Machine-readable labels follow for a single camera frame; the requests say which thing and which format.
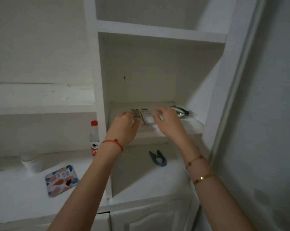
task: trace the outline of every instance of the hand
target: hand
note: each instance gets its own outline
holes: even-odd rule
[[[166,136],[170,137],[177,145],[183,140],[189,139],[176,111],[172,108],[160,108],[158,114],[163,114],[163,120],[154,113],[153,117],[160,129]]]
[[[130,143],[139,128],[140,120],[136,119],[133,123],[133,114],[130,112],[122,112],[119,116],[115,118],[112,125],[110,126],[105,140],[115,140],[122,147],[125,147]]]

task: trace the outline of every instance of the white shelf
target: white shelf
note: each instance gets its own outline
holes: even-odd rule
[[[148,152],[157,149],[166,157],[166,167],[152,162]],[[47,169],[32,177],[27,175],[19,157],[0,158],[0,223],[23,219],[31,222],[37,217],[51,222],[74,188],[50,198],[45,175],[72,165],[81,179],[93,160],[90,150],[50,153],[43,157]],[[189,177],[168,144],[126,147],[113,168],[112,181],[113,198],[106,199],[104,195],[98,213],[192,197]]]
[[[106,43],[146,44],[170,49],[195,48],[204,43],[225,43],[227,34],[97,20]]]
[[[0,115],[95,112],[94,86],[0,83]]]
[[[140,102],[140,103],[112,103],[110,111],[109,125],[112,124],[116,116],[123,111],[131,109],[147,108],[150,112],[156,112],[157,108],[170,107],[175,105],[173,102]],[[189,135],[202,134],[204,125],[194,117],[181,119],[181,122]],[[167,137],[159,130],[157,125],[141,125],[131,142],[131,145],[150,144],[150,143],[167,143]]]

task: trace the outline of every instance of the colorful card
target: colorful card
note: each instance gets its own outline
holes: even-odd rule
[[[49,197],[55,197],[60,193],[74,187],[79,182],[71,165],[46,175],[46,184]]]

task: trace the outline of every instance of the bottle label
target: bottle label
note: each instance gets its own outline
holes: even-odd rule
[[[93,156],[96,156],[99,145],[100,145],[100,141],[99,142],[90,142],[91,154]]]

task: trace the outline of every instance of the gold chain bracelet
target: gold chain bracelet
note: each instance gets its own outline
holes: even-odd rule
[[[209,178],[209,177],[211,177],[211,176],[213,176],[213,175],[215,175],[215,172],[211,172],[210,174],[207,174],[207,175],[205,175],[204,177],[200,177],[199,179],[195,180],[195,181],[193,182],[193,184],[195,185],[195,184],[199,183],[200,181],[202,181],[202,180],[204,180],[204,179],[206,179],[206,178]]]
[[[201,158],[204,158],[202,155],[200,155],[199,157],[195,158],[193,161],[191,162],[188,162],[188,165],[186,166],[186,169],[188,169],[189,166],[191,166],[191,164],[196,161],[197,159],[201,159]]]

